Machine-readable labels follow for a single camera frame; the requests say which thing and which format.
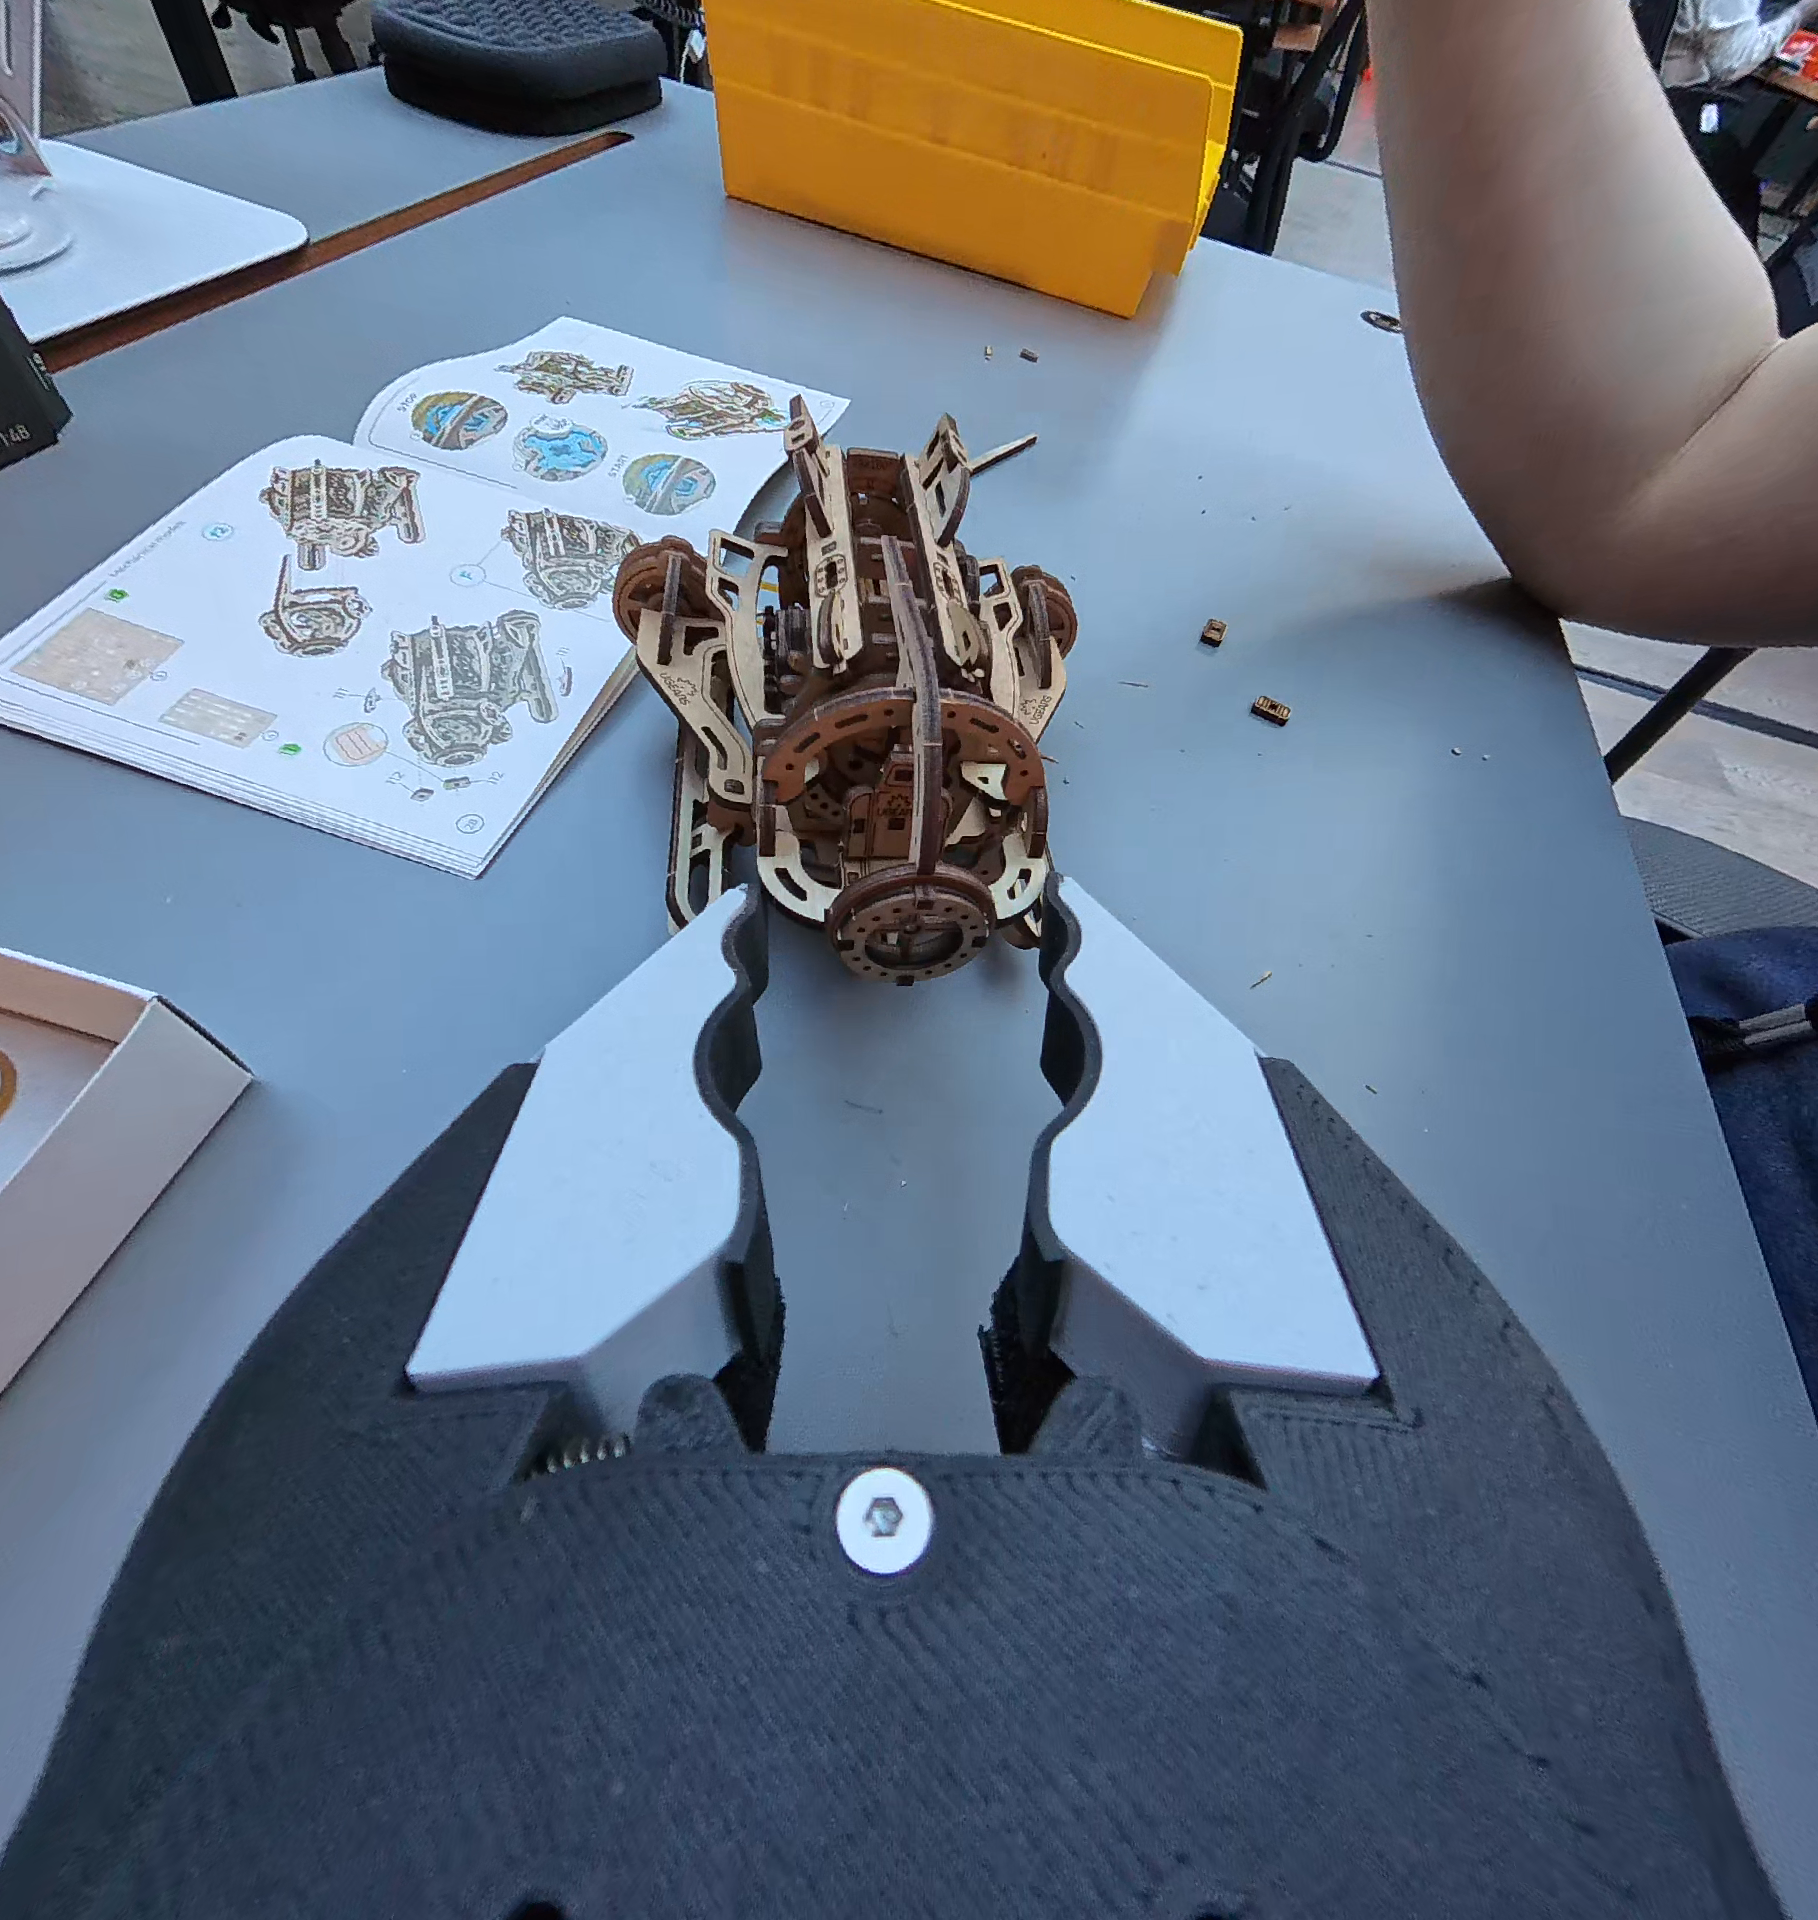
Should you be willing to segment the grey drawstring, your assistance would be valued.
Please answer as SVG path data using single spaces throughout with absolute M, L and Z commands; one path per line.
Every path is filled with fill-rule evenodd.
M 1752 1021 L 1689 1021 L 1704 1069 L 1720 1070 L 1766 1054 L 1818 1040 L 1818 1003 L 1798 1003 Z

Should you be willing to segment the wooden mechanical model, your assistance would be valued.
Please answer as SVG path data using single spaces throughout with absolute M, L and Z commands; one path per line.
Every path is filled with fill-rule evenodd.
M 678 719 L 667 913 L 690 925 L 754 854 L 770 902 L 850 974 L 925 983 L 1041 942 L 1051 873 L 1041 735 L 1079 634 L 1040 566 L 962 543 L 971 453 L 829 444 L 802 400 L 801 494 L 753 541 L 631 554 L 615 612 Z

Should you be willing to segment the black padded cushion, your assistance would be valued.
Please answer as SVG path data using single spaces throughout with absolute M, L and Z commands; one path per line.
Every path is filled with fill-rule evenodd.
M 596 132 L 655 109 L 667 46 L 594 2 L 374 2 L 374 45 L 398 100 L 485 132 Z

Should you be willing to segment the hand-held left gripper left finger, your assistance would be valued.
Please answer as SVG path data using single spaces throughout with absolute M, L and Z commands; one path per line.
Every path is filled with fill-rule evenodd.
M 596 1435 L 661 1378 L 716 1381 L 750 1449 L 782 1298 L 754 1142 L 767 910 L 712 900 L 554 1039 L 417 1341 L 419 1391 L 562 1383 Z

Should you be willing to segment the white stand base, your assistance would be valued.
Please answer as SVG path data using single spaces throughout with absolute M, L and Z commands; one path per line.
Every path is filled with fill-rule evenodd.
M 282 211 L 49 140 L 42 73 L 42 5 L 0 2 L 0 297 L 31 344 L 307 243 Z

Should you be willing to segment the yellow plastic bin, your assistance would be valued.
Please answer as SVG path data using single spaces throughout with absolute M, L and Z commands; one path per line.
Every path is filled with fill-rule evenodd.
M 1131 316 L 1180 275 L 1243 32 L 1138 2 L 708 2 L 726 188 Z

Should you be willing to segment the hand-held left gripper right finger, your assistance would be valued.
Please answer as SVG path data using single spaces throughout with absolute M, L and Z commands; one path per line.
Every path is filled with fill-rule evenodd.
M 1065 1110 L 982 1334 L 1001 1449 L 1036 1440 L 1068 1375 L 1121 1386 L 1163 1453 L 1192 1449 L 1221 1383 L 1373 1389 L 1256 1046 L 1060 875 L 1041 979 L 1041 1069 Z

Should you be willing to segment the open instruction booklet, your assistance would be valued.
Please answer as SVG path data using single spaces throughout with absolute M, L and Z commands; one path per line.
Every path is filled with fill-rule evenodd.
M 558 319 L 236 463 L 0 642 L 0 725 L 480 875 L 620 695 L 622 557 L 732 533 L 794 398 Z

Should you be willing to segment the white cardboard box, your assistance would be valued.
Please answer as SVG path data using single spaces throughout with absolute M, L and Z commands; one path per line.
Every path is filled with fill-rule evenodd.
M 165 999 L 0 948 L 0 1394 L 249 1088 Z

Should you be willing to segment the person's right forearm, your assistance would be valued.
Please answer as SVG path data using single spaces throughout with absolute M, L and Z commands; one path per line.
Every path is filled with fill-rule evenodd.
M 1818 645 L 1818 322 L 1782 340 L 1619 2 L 1378 2 L 1377 138 L 1430 436 L 1550 612 Z

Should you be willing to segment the person's blue clothing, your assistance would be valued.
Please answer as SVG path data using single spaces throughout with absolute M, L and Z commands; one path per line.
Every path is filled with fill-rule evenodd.
M 1748 1021 L 1818 995 L 1818 927 L 1671 944 L 1685 1013 Z M 1818 1425 L 1818 1039 L 1714 1069 L 1710 1091 Z

